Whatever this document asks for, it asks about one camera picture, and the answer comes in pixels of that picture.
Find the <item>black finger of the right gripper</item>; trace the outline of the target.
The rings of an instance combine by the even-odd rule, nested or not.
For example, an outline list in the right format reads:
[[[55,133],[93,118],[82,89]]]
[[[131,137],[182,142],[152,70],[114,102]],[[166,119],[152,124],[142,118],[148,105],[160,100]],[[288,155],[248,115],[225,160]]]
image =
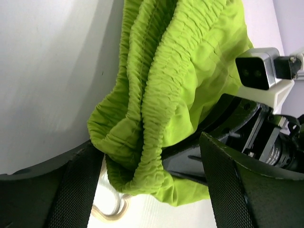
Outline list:
[[[199,144],[201,134],[205,132],[228,147],[243,152],[252,132],[250,122],[258,110],[258,102],[223,94],[195,133],[162,152],[164,169],[172,176],[206,185]]]

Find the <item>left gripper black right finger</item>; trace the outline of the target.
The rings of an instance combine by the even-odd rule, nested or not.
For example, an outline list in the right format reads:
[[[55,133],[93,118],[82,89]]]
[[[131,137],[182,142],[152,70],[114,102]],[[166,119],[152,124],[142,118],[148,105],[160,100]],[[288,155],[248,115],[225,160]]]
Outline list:
[[[201,159],[219,228],[302,228],[304,175],[265,164],[200,136]]]

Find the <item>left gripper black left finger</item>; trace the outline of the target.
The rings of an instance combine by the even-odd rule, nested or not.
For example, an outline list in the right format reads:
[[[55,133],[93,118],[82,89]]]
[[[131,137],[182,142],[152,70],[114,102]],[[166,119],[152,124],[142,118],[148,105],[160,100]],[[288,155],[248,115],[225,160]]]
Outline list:
[[[90,141],[0,176],[2,228],[86,228],[104,153]]]

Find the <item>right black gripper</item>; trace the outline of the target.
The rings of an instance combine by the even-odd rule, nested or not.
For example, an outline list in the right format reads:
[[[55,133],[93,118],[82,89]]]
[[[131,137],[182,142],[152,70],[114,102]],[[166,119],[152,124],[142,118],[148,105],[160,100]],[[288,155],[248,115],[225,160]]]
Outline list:
[[[304,169],[304,117],[273,114],[265,104],[234,99],[220,141],[251,158],[290,171]]]

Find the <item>lime green shorts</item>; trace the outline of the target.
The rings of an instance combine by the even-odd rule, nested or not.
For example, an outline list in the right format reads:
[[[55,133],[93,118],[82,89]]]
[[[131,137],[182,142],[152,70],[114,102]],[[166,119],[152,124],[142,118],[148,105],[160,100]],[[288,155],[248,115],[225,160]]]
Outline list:
[[[252,46],[240,0],[124,2],[116,83],[87,122],[118,192],[171,206],[209,198],[206,186],[171,176],[161,154],[237,93],[235,59]]]

